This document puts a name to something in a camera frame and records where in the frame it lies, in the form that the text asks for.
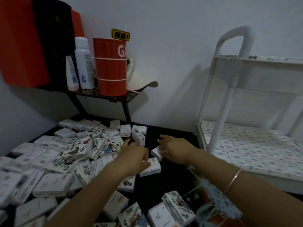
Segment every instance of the white bottle cap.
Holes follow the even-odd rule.
[[[89,41],[83,37],[75,37],[76,48],[89,48]]]

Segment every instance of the forearm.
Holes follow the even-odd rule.
[[[190,164],[221,191],[238,171],[236,166],[201,149],[190,158]],[[227,196],[257,226],[295,226],[303,222],[302,202],[247,172],[239,174]]]
[[[125,178],[115,161],[104,169],[43,227],[91,227],[110,196]]]

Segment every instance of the white cart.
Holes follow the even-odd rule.
[[[243,36],[239,54],[220,55],[224,42],[237,36]],[[303,112],[287,135],[225,123],[236,88],[303,95],[303,59],[251,56],[254,38],[249,26],[232,29],[219,38],[200,109],[199,145],[284,191],[303,194],[303,146],[290,137],[303,122]],[[258,72],[260,69],[269,72]],[[203,120],[203,111],[215,76],[224,80],[228,89],[217,121],[211,122]]]

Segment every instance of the person's left hand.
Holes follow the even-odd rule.
[[[150,166],[149,150],[146,147],[138,146],[135,142],[128,145],[130,140],[124,141],[118,156],[113,161],[117,167],[125,171],[126,177],[140,174]]]

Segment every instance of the hand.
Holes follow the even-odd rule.
[[[158,139],[160,154],[177,164],[190,164],[190,158],[197,150],[190,142],[183,138],[175,138],[169,135],[160,135]]]
[[[128,145],[131,139],[124,141],[118,156],[113,161],[116,166],[123,169],[125,177],[140,174],[150,166],[149,150],[146,147],[138,146],[135,142]]]

